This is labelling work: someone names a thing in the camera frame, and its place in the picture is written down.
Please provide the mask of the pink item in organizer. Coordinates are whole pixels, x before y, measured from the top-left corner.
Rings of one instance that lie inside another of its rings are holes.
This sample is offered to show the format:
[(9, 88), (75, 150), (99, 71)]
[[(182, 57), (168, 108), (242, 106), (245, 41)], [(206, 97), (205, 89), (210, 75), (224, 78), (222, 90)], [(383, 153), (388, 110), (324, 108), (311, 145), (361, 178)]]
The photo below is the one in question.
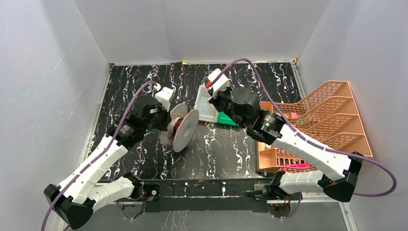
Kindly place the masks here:
[(300, 163), (300, 164), (287, 164), (287, 165), (280, 165), (280, 167), (289, 167), (289, 168), (309, 168), (311, 167), (308, 163)]

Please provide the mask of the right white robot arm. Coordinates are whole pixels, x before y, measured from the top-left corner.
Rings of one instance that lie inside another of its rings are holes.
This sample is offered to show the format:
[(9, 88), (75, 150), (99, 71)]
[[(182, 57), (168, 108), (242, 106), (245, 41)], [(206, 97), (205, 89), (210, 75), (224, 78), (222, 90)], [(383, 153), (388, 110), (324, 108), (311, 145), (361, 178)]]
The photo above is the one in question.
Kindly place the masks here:
[(328, 146), (318, 148), (313, 139), (301, 131), (291, 130), (284, 117), (260, 108), (259, 97), (249, 88), (226, 87), (224, 91), (208, 89), (209, 103), (224, 112), (252, 139), (287, 151), (315, 167), (315, 171), (278, 172), (264, 195), (277, 199), (301, 193), (324, 193), (340, 202), (350, 202), (362, 162), (354, 157), (331, 154)]

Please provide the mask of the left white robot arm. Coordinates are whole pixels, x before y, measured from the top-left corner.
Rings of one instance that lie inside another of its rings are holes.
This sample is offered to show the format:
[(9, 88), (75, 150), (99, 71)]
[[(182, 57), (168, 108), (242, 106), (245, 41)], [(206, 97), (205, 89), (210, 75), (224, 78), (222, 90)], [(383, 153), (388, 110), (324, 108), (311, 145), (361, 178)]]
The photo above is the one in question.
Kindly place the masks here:
[(73, 229), (84, 226), (98, 209), (122, 198), (145, 197), (144, 182), (126, 173), (103, 186), (96, 184), (107, 170), (153, 129), (170, 123), (171, 99), (141, 96), (132, 100), (120, 120), (107, 131), (94, 152), (65, 180), (44, 190), (52, 210)]

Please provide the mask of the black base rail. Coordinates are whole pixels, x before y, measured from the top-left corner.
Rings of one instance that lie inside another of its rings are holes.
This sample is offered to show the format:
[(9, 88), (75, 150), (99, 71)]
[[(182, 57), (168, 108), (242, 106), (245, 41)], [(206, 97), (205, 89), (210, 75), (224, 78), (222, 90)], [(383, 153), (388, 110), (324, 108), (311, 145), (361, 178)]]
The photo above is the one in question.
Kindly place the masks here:
[(252, 210), (268, 212), (271, 205), (288, 206), (298, 194), (285, 195), (272, 178), (146, 180), (147, 213), (165, 211)]

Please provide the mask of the orange desk organizer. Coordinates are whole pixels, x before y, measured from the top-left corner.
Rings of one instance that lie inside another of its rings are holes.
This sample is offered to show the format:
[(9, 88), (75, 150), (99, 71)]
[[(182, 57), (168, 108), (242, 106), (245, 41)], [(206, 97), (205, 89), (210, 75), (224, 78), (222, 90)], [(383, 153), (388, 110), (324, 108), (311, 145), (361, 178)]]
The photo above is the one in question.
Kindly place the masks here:
[[(372, 158), (361, 117), (346, 81), (327, 81), (297, 103), (278, 103), (277, 106), (301, 132), (344, 152), (358, 152)], [(315, 168), (289, 168), (280, 165), (308, 163), (301, 158), (262, 142), (257, 144), (257, 170), (276, 173), (300, 173)]]

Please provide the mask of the white plastic bin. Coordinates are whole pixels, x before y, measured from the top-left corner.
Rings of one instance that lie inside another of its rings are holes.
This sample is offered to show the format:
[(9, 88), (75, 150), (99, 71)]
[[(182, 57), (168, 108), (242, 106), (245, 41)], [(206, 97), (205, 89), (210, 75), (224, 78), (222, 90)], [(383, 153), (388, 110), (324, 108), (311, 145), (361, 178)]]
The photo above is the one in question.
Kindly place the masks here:
[(216, 123), (218, 111), (208, 102), (210, 97), (208, 89), (203, 85), (199, 86), (194, 109), (199, 111), (199, 121)]

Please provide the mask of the green plastic bin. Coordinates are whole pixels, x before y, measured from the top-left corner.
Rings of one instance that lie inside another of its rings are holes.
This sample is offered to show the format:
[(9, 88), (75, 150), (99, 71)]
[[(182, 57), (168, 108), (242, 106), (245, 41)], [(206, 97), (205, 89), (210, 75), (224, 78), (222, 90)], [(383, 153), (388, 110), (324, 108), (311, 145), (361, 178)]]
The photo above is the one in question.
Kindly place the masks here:
[(224, 112), (219, 112), (217, 115), (217, 123), (237, 127), (238, 125)]

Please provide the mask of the white filament spool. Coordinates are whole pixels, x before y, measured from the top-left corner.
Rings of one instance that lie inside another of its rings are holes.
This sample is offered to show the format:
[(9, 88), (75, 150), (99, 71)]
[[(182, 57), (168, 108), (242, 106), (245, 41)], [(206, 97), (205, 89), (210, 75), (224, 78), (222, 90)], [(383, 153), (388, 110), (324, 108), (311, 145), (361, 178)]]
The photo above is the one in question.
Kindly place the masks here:
[(186, 104), (180, 103), (170, 112), (170, 118), (167, 131), (160, 133), (160, 143), (173, 147), (175, 152), (181, 152), (197, 131), (199, 111), (193, 109), (188, 112)]

